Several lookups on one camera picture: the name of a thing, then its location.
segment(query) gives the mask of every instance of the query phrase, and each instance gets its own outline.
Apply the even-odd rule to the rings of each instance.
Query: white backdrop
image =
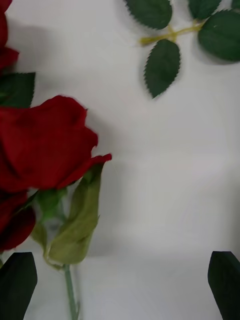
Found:
[[[188,27],[187,0],[172,26]],[[240,258],[240,64],[206,55],[196,35],[177,39],[182,68],[151,100],[143,68],[151,46],[123,0],[13,0],[9,46],[18,70],[37,71],[33,105],[75,97],[112,152],[100,220],[74,282],[84,320],[220,320],[208,286],[213,250]],[[38,284],[25,320],[68,320],[64,278],[31,240]]]

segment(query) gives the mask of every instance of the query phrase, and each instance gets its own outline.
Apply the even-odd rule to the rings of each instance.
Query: red rose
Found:
[[[9,194],[0,190],[0,252],[20,245],[32,232],[35,225],[33,209],[28,207],[17,213],[26,200],[26,191]]]
[[[0,189],[63,188],[111,155],[92,157],[98,136],[85,126],[87,111],[56,96],[30,109],[0,108]]]
[[[11,66],[19,56],[17,51],[5,46],[8,41],[8,24],[4,11],[10,3],[11,1],[0,0],[0,70]]]
[[[0,8],[3,12],[7,11],[12,0],[0,0]]]

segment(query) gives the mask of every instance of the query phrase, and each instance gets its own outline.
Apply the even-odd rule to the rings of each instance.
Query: rose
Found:
[[[14,248],[32,231],[33,212],[16,213],[29,187],[63,188],[111,160],[110,154],[92,157],[98,136],[85,126],[86,116],[64,96],[30,109],[0,107],[0,190],[7,193],[0,198],[0,250]]]
[[[0,0],[0,70],[11,66],[19,56],[17,51],[5,46],[8,41],[8,24],[4,12],[11,2],[12,0]]]
[[[0,8],[3,12],[7,11],[10,4],[12,3],[12,0],[0,0]]]
[[[9,194],[0,190],[0,252],[20,245],[32,232],[33,209],[28,207],[18,212],[26,200],[25,191]]]

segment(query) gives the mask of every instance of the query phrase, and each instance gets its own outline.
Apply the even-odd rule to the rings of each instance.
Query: rose leaf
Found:
[[[240,14],[223,10],[212,15],[198,33],[198,41],[210,54],[240,61]]]
[[[231,7],[232,9],[240,9],[240,0],[232,0]]]
[[[29,108],[35,87],[35,72],[11,73],[0,77],[0,106]]]
[[[38,282],[31,252],[13,253],[0,269],[0,319],[23,320]]]
[[[214,13],[222,0],[188,0],[189,10],[194,19],[204,20]]]
[[[173,14],[169,0],[126,0],[126,6],[139,23],[158,30],[169,24]]]
[[[81,179],[72,197],[70,215],[50,245],[51,259],[70,265],[85,258],[99,219],[102,170],[103,164],[96,164]]]
[[[179,47],[166,39],[158,41],[147,59],[144,70],[145,83],[153,98],[171,85],[179,68]]]

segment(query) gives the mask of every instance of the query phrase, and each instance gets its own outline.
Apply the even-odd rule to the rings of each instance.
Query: leaf cluster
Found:
[[[203,21],[198,31],[200,46],[217,58],[237,62],[240,60],[240,0],[232,0],[231,9],[215,13],[220,2],[188,0],[188,7],[195,21]],[[173,14],[169,0],[126,0],[126,6],[139,23],[157,30],[169,26]],[[144,80],[153,98],[163,93],[179,73],[180,49],[172,39],[178,33],[181,30],[160,39],[148,56]]]

